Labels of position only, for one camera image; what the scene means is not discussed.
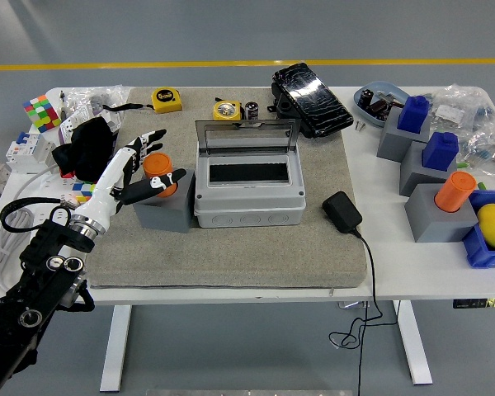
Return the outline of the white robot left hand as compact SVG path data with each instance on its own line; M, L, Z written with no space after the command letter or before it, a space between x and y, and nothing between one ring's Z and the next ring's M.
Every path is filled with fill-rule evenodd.
M122 205L151 198L176 185L186 170L176 169L162 176L130 181L145 157L163 146L160 139L166 133L166 130L151 131L120 148L97 181L90 200L72 214L70 228L91 238L103 235L110 228L111 216Z

